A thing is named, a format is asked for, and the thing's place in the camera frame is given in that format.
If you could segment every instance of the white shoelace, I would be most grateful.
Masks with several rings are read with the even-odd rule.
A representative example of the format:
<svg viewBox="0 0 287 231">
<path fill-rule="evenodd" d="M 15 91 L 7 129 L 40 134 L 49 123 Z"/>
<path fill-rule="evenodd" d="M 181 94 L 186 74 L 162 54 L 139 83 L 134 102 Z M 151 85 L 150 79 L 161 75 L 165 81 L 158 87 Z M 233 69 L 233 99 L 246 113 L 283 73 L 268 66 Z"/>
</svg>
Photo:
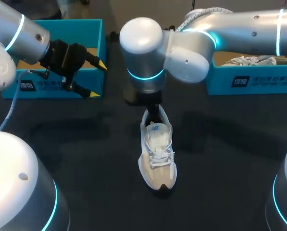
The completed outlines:
<svg viewBox="0 0 287 231">
<path fill-rule="evenodd" d="M 249 66 L 249 65 L 258 65 L 258 58 L 257 57 L 238 57 L 238 58 L 234 58 L 231 59 L 230 61 L 226 62 L 226 63 L 231 63 L 231 64 L 238 64 L 240 66 Z"/>
<path fill-rule="evenodd" d="M 155 152 L 150 148 L 149 143 L 147 142 L 147 147 L 149 148 L 150 165 L 152 167 L 162 167 L 166 165 L 173 166 L 174 161 L 172 158 L 174 156 L 174 152 L 169 150 L 171 144 L 172 140 L 170 140 L 169 144 L 161 152 Z"/>
</svg>

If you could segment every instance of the sneaker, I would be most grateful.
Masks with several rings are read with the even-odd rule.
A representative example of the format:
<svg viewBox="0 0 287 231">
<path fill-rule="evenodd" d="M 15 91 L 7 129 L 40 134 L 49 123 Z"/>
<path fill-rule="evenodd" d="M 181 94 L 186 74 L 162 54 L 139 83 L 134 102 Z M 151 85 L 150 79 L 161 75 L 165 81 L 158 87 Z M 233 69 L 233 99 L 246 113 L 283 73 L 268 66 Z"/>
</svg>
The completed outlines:
<svg viewBox="0 0 287 231">
<path fill-rule="evenodd" d="M 257 65 L 277 65 L 276 59 L 272 56 L 251 56 L 251 57 L 238 57 L 233 58 L 226 62 L 223 66 L 257 66 Z"/>
<path fill-rule="evenodd" d="M 148 123 L 149 112 L 145 111 L 141 126 L 142 154 L 139 169 L 147 185 L 154 189 L 171 189 L 176 181 L 177 170 L 172 150 L 172 126 L 163 108 L 159 105 L 162 123 Z"/>
<path fill-rule="evenodd" d="M 271 66 L 287 65 L 287 57 L 273 57 L 270 55 L 261 55 L 259 57 L 238 57 L 226 62 L 223 66 Z"/>
</svg>

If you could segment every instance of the shoe tongue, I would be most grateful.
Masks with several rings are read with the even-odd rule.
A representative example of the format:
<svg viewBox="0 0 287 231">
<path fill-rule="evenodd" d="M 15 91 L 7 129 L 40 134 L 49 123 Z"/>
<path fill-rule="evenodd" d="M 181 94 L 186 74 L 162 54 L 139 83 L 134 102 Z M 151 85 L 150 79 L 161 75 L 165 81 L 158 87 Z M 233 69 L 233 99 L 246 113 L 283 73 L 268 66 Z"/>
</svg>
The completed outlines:
<svg viewBox="0 0 287 231">
<path fill-rule="evenodd" d="M 155 123 L 147 126 L 149 146 L 156 153 L 162 153 L 169 144 L 169 128 L 165 124 Z"/>
</svg>

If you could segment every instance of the black table surface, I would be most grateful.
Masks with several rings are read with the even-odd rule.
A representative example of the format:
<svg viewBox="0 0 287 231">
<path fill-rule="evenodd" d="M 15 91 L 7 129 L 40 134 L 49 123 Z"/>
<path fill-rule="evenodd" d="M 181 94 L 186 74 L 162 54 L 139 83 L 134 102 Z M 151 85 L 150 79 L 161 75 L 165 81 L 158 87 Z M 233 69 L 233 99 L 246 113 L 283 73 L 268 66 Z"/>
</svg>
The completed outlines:
<svg viewBox="0 0 287 231">
<path fill-rule="evenodd" d="M 138 169 L 145 109 L 124 103 L 126 68 L 119 44 L 109 48 L 102 99 L 19 100 L 5 128 L 54 177 L 71 231 L 266 230 L 265 200 L 287 152 L 287 95 L 211 97 L 204 83 L 168 78 L 178 175 L 160 199 Z M 10 104 L 0 99 L 0 123 Z"/>
</svg>

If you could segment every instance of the blue shoe box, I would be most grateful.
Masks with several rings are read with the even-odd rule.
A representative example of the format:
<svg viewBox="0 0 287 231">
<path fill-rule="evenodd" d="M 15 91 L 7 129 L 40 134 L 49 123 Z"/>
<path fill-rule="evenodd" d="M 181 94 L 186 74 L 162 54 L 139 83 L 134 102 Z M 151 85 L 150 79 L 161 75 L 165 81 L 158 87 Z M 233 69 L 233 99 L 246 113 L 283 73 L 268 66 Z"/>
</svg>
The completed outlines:
<svg viewBox="0 0 287 231">
<path fill-rule="evenodd" d="M 219 66 L 242 54 L 218 52 L 206 77 L 209 95 L 287 94 L 287 65 Z"/>
<path fill-rule="evenodd" d="M 94 55 L 100 57 L 105 63 L 106 41 L 102 20 L 37 20 L 40 26 L 46 28 L 51 34 L 51 40 L 60 39 L 68 44 L 78 43 L 85 46 L 89 51 L 94 50 Z M 94 97 L 102 97 L 104 72 L 94 68 L 90 64 L 83 66 L 76 75 L 74 81 L 80 86 L 93 91 Z M 17 70 L 17 77 L 25 69 Z M 74 92 L 66 92 L 61 88 L 62 76 L 50 72 L 48 80 L 44 80 L 36 74 L 28 74 L 23 77 L 21 90 L 18 94 L 20 99 L 46 99 L 46 98 L 81 98 Z M 6 91 L 2 92 L 5 99 L 14 96 L 17 87 L 15 81 Z"/>
</svg>

